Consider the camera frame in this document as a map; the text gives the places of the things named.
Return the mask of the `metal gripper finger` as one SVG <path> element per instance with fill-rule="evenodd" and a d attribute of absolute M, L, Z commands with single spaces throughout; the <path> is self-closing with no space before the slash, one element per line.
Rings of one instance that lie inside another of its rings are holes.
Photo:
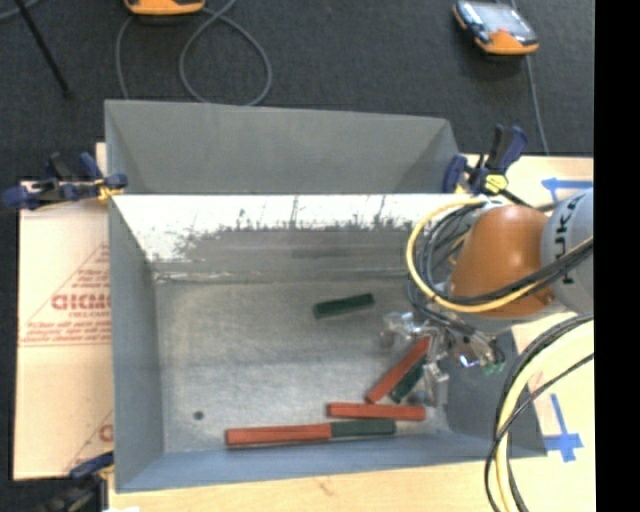
<path fill-rule="evenodd" d="M 448 403 L 449 374 L 440 369 L 437 362 L 423 366 L 425 403 L 429 406 L 445 406 Z"/>
<path fill-rule="evenodd" d="M 431 339 L 424 324 L 417 323 L 412 312 L 391 312 L 382 317 L 380 344 L 387 349 L 406 349 Z"/>

